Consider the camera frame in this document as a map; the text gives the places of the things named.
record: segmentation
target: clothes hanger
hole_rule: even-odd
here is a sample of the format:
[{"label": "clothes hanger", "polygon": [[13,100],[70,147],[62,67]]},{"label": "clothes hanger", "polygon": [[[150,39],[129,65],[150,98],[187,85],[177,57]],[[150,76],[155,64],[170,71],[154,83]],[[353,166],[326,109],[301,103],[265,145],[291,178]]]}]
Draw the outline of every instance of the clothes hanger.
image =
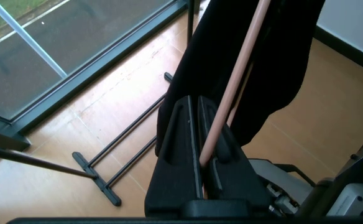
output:
[{"label": "clothes hanger", "polygon": [[[256,38],[259,34],[260,27],[262,26],[269,5],[270,5],[270,0],[259,0],[259,3],[257,4],[254,16],[252,18],[252,21],[250,22],[248,32],[245,36],[244,43],[242,44],[241,51],[239,52],[236,64],[232,70],[226,90],[224,91],[224,95],[221,99],[218,112],[214,117],[211,129],[209,130],[208,133],[208,137],[206,138],[206,141],[202,148],[200,155],[201,167],[204,167],[212,156],[214,147],[218,141],[223,125],[226,122],[227,114],[230,110],[232,100],[236,95],[239,83],[241,81],[245,67],[249,61],[250,54],[252,53],[252,49],[255,45]],[[249,73],[247,74],[246,80],[244,80],[244,82],[246,82],[249,77],[251,67],[252,66],[250,66]]]}]

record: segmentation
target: glass pane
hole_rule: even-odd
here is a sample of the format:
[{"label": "glass pane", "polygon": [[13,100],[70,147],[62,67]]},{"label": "glass pane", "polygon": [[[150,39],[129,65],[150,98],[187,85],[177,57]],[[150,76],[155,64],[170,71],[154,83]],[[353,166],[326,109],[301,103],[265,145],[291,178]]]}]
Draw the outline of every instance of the glass pane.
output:
[{"label": "glass pane", "polygon": [[59,80],[12,30],[0,38],[0,116],[11,119]]},{"label": "glass pane", "polygon": [[170,1],[65,0],[25,29],[71,73]]}]

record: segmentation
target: black metal pole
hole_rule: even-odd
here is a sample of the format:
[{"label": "black metal pole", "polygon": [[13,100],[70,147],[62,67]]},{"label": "black metal pole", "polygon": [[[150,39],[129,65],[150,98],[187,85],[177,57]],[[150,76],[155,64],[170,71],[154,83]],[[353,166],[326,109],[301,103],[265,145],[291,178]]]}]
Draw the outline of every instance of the black metal pole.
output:
[{"label": "black metal pole", "polygon": [[29,157],[29,156],[25,156],[22,154],[18,154],[15,152],[11,152],[11,151],[5,151],[0,149],[0,158],[1,159],[6,159],[6,160],[10,160],[10,161],[14,161],[14,162],[20,162],[23,164],[28,164],[28,165],[32,165],[32,166],[37,166],[37,167],[42,167],[42,168],[46,168],[46,169],[50,169],[50,170],[55,170],[55,171],[59,171],[59,172],[64,172],[67,174],[73,174],[73,175],[78,175],[80,177],[87,177],[90,179],[95,179],[96,176],[92,175],[92,174],[87,174],[86,172],[82,172],[79,170],[74,170],[68,167],[63,167],[57,164],[52,164],[51,162],[46,162],[40,159],[36,159],[33,157]]},{"label": "black metal pole", "polygon": [[193,37],[194,25],[194,0],[188,0],[187,44]]},{"label": "black metal pole", "polygon": [[141,155],[143,155],[150,147],[151,145],[153,145],[153,143],[157,140],[157,137],[154,136],[154,138],[152,138],[149,143],[147,143],[136,155],[134,155],[134,157],[127,162],[127,164],[125,164],[115,175],[114,177],[112,177],[106,184],[105,187],[110,187],[115,180],[117,180],[121,175],[123,175],[123,173],[125,172],[125,170],[127,170],[136,160],[138,160],[138,158],[140,158]]},{"label": "black metal pole", "polygon": [[126,133],[128,133],[134,126],[147,116],[153,109],[158,106],[159,103],[165,98],[165,94],[162,95],[153,105],[151,105],[145,112],[143,112],[133,123],[131,123],[121,134],[119,134],[114,140],[112,140],[99,154],[97,154],[89,163],[88,167],[91,167],[104,153],[106,153],[115,143],[117,143]]}]

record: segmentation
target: white wall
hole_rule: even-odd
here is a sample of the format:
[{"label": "white wall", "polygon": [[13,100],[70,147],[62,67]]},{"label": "white wall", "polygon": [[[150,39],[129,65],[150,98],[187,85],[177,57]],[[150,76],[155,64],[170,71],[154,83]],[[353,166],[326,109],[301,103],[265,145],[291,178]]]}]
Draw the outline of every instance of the white wall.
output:
[{"label": "white wall", "polygon": [[363,52],[363,0],[326,0],[317,25]]}]

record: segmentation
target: grass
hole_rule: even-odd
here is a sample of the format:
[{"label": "grass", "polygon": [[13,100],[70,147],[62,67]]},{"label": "grass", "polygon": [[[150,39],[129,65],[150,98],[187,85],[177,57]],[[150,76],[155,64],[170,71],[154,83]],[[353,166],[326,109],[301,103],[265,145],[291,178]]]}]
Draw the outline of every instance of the grass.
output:
[{"label": "grass", "polygon": [[[15,19],[47,0],[0,0],[1,6]],[[0,16],[0,27],[6,22]]]}]

